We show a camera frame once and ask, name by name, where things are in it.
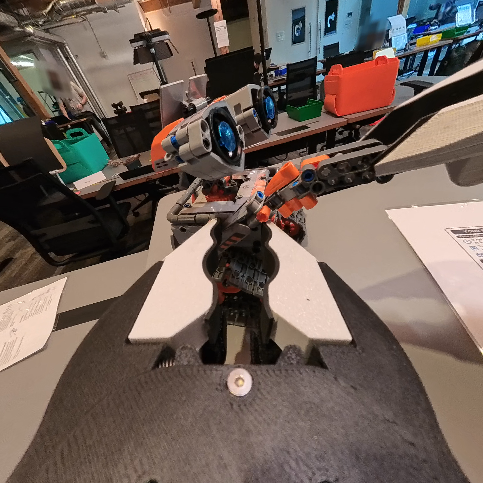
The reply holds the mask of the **black wall poster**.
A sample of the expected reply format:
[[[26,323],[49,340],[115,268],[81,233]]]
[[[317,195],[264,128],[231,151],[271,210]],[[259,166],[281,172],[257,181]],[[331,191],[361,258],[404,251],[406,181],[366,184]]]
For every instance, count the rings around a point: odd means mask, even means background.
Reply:
[[[324,11],[324,36],[335,35],[338,21],[338,0],[325,1]]]
[[[305,42],[305,10],[305,7],[299,7],[292,9],[291,11],[292,45],[298,45]]]

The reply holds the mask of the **green fabric bag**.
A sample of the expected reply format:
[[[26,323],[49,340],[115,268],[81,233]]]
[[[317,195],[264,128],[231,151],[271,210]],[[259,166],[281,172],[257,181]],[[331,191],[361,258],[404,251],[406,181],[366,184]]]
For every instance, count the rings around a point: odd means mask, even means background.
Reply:
[[[52,140],[64,162],[66,170],[59,174],[64,184],[100,172],[109,162],[109,156],[94,133],[82,128],[72,128],[66,132],[63,140]]]

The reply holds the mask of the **black orange tracked toy robot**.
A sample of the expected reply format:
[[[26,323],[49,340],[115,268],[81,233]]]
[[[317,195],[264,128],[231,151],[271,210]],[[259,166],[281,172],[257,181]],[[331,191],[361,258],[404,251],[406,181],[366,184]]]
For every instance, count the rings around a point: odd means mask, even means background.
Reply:
[[[220,221],[219,263],[213,272],[220,303],[238,292],[262,299],[269,281],[262,264],[262,223],[272,222],[300,244],[306,234],[302,209],[313,208],[317,197],[394,177],[376,174],[376,158],[385,146],[375,140],[310,156],[299,167],[287,162],[280,168],[248,169],[244,148],[269,139],[277,121],[270,88],[248,84],[228,96],[184,107],[182,117],[152,143],[155,171],[178,167],[195,178],[167,214],[172,247],[209,221]]]

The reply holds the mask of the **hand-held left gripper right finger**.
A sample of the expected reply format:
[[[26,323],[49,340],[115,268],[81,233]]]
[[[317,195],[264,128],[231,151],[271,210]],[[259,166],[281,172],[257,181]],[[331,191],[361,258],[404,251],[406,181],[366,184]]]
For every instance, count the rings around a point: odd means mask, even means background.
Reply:
[[[302,353],[320,344],[351,344],[353,336],[318,260],[274,223],[262,227],[269,338],[280,349],[296,346]]]

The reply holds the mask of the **printed notice sheet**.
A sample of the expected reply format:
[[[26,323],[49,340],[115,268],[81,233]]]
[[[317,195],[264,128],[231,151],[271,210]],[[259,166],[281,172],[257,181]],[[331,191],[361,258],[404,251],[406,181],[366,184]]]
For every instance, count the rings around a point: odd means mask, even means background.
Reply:
[[[482,200],[386,210],[482,352]]]

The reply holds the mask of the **black wooden chair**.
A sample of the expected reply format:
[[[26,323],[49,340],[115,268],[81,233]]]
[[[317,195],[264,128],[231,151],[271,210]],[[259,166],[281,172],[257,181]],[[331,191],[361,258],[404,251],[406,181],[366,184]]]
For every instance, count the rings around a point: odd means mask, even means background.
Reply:
[[[44,137],[38,117],[1,125],[1,167],[16,166],[33,159],[42,169],[61,173],[67,165],[53,143]]]

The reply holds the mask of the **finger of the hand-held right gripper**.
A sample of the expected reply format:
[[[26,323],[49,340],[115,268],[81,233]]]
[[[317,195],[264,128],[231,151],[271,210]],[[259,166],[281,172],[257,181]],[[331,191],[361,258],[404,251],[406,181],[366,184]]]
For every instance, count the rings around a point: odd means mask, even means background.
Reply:
[[[482,95],[418,121],[374,168],[381,177],[438,165],[450,178],[482,178]]]
[[[363,140],[399,144],[444,108],[482,95],[482,66],[467,66],[399,104]]]

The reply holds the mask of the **black floor lamp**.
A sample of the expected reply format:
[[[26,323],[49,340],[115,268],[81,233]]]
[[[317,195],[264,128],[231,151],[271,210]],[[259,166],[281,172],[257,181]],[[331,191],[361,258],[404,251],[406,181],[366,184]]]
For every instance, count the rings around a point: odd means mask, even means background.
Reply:
[[[212,44],[212,48],[213,48],[213,52],[214,52],[214,57],[218,56],[218,52],[217,52],[217,47],[215,46],[214,33],[213,33],[210,18],[214,17],[214,15],[216,15],[217,13],[218,13],[217,9],[211,8],[211,9],[207,9],[207,10],[204,10],[204,11],[196,14],[197,19],[205,19],[206,22],[207,22],[210,40],[211,40],[211,44]]]

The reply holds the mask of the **black board panel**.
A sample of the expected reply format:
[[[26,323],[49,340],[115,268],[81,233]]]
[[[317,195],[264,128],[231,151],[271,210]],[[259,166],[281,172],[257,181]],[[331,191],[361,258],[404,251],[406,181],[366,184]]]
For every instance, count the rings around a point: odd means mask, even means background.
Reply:
[[[211,99],[229,95],[248,84],[261,85],[261,75],[254,68],[252,46],[205,60],[208,76],[207,96]]]

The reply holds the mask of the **small white paper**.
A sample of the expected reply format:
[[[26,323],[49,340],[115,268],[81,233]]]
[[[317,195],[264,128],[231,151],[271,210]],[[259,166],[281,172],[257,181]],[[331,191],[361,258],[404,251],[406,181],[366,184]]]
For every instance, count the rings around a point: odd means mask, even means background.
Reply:
[[[85,189],[89,186],[92,186],[94,184],[102,183],[106,180],[107,178],[105,175],[102,173],[102,171],[95,172],[91,175],[88,175],[87,177],[81,178],[75,182],[73,182],[75,189],[76,190],[82,190]]]

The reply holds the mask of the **orange fabric bag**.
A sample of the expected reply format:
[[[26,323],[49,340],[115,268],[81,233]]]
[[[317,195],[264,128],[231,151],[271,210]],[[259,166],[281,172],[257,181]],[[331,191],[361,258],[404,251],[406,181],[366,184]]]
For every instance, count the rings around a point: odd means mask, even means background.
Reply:
[[[349,67],[333,65],[324,78],[324,109],[344,117],[389,106],[398,70],[399,59],[387,56]]]

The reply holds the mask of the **black stand pole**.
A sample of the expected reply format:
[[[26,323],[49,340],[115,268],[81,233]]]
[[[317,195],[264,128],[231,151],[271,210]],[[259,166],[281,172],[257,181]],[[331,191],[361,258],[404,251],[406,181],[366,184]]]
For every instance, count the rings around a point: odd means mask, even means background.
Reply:
[[[257,7],[257,23],[258,23],[258,31],[259,31],[259,40],[260,40],[260,49],[261,49],[261,63],[262,63],[262,72],[263,72],[263,82],[266,87],[269,86],[269,77],[267,71],[267,60],[265,55],[265,37],[263,31],[263,15],[262,15],[262,8],[261,8],[261,1],[256,0],[256,7]]]

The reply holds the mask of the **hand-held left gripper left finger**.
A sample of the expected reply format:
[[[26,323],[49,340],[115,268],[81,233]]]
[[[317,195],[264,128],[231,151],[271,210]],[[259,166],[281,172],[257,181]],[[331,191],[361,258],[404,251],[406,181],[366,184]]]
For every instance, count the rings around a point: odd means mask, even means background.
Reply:
[[[132,344],[166,343],[199,350],[209,339],[208,320],[216,305],[207,260],[216,247],[218,222],[210,220],[163,260],[128,335]]]

